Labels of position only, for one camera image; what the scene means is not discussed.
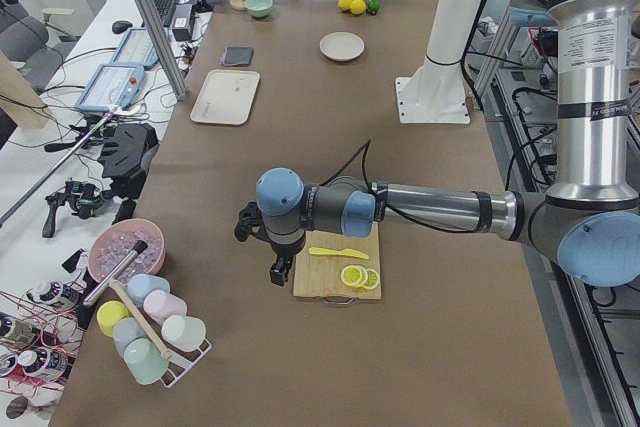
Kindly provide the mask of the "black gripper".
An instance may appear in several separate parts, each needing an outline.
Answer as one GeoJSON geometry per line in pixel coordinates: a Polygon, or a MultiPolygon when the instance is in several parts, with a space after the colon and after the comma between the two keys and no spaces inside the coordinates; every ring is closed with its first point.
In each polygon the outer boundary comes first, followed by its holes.
{"type": "Polygon", "coordinates": [[[267,229],[256,202],[249,202],[238,214],[234,236],[245,242],[250,236],[266,242],[276,254],[276,261],[270,268],[270,280],[275,285],[284,285],[294,265],[295,256],[305,244],[305,233],[296,230],[292,234],[276,234],[267,229]]]}

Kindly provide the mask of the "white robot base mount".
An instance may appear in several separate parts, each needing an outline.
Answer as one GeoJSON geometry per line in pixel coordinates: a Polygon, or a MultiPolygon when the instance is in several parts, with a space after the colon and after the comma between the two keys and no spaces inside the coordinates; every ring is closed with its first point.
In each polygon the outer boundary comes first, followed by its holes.
{"type": "Polygon", "coordinates": [[[403,124],[467,124],[462,62],[482,0],[438,0],[422,66],[396,79],[403,124]]]}

